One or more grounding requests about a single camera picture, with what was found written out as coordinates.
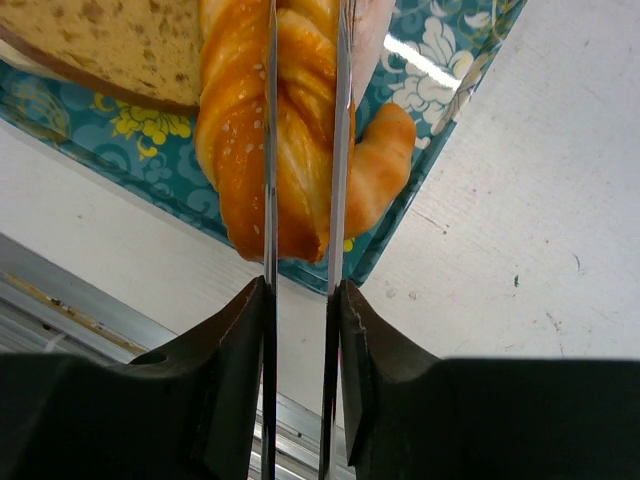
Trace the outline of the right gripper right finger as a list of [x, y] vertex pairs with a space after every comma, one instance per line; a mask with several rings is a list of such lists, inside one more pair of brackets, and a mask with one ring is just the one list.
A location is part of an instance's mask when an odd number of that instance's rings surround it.
[[635, 360], [441, 359], [351, 282], [339, 310], [349, 464], [360, 479], [635, 479]]

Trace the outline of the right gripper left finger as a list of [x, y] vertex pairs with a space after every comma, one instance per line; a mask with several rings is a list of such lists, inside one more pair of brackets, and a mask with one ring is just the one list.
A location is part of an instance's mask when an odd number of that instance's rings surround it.
[[1, 358], [5, 479], [244, 479], [262, 367], [265, 297], [224, 308], [127, 364]]

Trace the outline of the fake croissant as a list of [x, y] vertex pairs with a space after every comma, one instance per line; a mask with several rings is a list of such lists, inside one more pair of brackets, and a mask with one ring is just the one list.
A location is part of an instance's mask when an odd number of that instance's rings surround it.
[[347, 186], [345, 237], [371, 230], [406, 186], [415, 145], [411, 116], [383, 105], [355, 145]]

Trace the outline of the twisted braided fake bread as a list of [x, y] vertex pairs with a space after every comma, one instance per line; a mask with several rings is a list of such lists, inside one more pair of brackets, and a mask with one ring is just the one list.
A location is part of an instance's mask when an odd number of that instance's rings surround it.
[[202, 1], [202, 94], [196, 157], [219, 195], [227, 235], [241, 257], [264, 248], [264, 121], [270, 1]]

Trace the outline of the metal tongs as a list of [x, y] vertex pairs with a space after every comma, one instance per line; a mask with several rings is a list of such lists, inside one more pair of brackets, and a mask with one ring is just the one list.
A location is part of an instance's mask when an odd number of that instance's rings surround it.
[[328, 260], [318, 476], [335, 476], [339, 286], [353, 146], [355, 4], [268, 6], [261, 476], [276, 476], [278, 260]]

